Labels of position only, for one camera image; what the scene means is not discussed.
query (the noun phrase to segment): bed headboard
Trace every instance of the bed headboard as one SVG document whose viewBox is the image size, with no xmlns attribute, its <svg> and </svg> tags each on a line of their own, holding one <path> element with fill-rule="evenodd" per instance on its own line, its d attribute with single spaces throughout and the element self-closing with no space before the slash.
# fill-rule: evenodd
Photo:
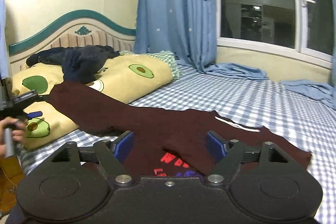
<svg viewBox="0 0 336 224">
<path fill-rule="evenodd" d="M 53 47 L 109 45 L 116 51 L 131 51 L 134 41 L 135 29 L 119 26 L 95 11 L 75 10 L 32 37 L 10 45 L 9 61 L 14 74 L 25 68 L 29 56 Z"/>
</svg>

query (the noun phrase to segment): blue gripper pad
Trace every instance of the blue gripper pad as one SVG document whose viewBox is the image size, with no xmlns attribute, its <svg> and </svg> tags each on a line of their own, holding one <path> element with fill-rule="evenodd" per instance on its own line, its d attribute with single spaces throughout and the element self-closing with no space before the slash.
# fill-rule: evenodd
<svg viewBox="0 0 336 224">
<path fill-rule="evenodd" d="M 216 163 L 227 155 L 226 142 L 213 131 L 208 131 L 206 135 L 206 146 Z"/>
<path fill-rule="evenodd" d="M 134 145 L 134 133 L 129 131 L 120 135 L 115 141 L 113 141 L 112 153 L 118 159 L 119 162 L 123 163 L 128 154 L 133 149 Z"/>
<path fill-rule="evenodd" d="M 35 112 L 30 112 L 27 114 L 28 120 L 31 120 L 33 118 L 41 117 L 43 115 L 42 111 L 35 111 Z"/>
</svg>

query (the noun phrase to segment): avocado print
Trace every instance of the avocado print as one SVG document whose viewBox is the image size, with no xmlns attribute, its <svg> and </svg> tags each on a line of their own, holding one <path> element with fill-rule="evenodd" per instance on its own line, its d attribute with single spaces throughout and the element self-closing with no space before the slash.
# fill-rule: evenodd
<svg viewBox="0 0 336 224">
<path fill-rule="evenodd" d="M 147 78 L 154 78 L 153 72 L 149 68 L 143 65 L 133 64 L 133 65 L 130 65 L 129 68 L 140 76 L 147 77 Z"/>
<path fill-rule="evenodd" d="M 22 85 L 29 90 L 36 90 L 38 94 L 45 93 L 48 89 L 48 81 L 40 75 L 30 76 L 23 79 Z"/>
<path fill-rule="evenodd" d="M 89 86 L 90 88 L 93 88 L 95 90 L 98 90 L 100 92 L 103 91 L 104 89 L 104 83 L 102 80 L 95 80 L 94 82 L 91 82 L 91 83 L 87 83 L 85 84 L 87 86 Z"/>
<path fill-rule="evenodd" d="M 43 138 L 49 134 L 50 126 L 45 120 L 33 118 L 28 121 L 27 138 Z"/>
</svg>

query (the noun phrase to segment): bedsheet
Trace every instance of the bedsheet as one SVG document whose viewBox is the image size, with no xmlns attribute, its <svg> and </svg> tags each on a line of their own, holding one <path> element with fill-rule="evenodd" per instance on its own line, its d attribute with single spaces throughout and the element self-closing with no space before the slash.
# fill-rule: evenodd
<svg viewBox="0 0 336 224">
<path fill-rule="evenodd" d="M 323 224 L 336 223 L 336 112 L 320 102 L 287 91 L 270 80 L 252 81 L 205 75 L 179 66 L 180 80 L 136 101 L 138 107 L 216 110 L 221 116 L 250 127 L 265 126 L 293 145 L 313 154 L 308 171 L 323 188 L 323 201 L 315 218 Z M 106 139 L 80 130 L 65 135 L 34 151 L 19 156 L 25 174 L 65 142 L 92 146 Z"/>
</svg>

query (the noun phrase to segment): yellow pillow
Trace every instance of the yellow pillow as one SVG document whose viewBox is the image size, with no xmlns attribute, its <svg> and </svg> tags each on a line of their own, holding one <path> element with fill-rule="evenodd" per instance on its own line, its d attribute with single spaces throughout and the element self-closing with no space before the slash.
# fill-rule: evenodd
<svg viewBox="0 0 336 224">
<path fill-rule="evenodd" d="M 38 63 L 12 77 L 15 95 L 37 90 L 40 95 L 49 94 L 54 85 L 63 82 L 62 67 Z M 72 120 L 46 102 L 36 102 L 25 109 L 26 113 L 42 111 L 42 117 L 28 121 L 25 147 L 38 148 L 78 128 Z"/>
<path fill-rule="evenodd" d="M 126 104 L 172 81 L 169 65 L 147 55 L 125 54 L 108 59 L 96 74 L 96 81 L 87 85 Z M 38 63 L 12 77 L 14 94 L 36 89 L 49 94 L 54 85 L 63 82 L 62 67 Z M 43 115 L 28 121 L 25 147 L 38 148 L 78 128 L 72 120 L 56 111 L 47 102 L 36 102 L 26 113 L 42 111 Z"/>
<path fill-rule="evenodd" d="M 108 59 L 96 74 L 96 81 L 86 85 L 118 101 L 130 102 L 173 80 L 169 65 L 147 55 L 125 54 Z"/>
</svg>

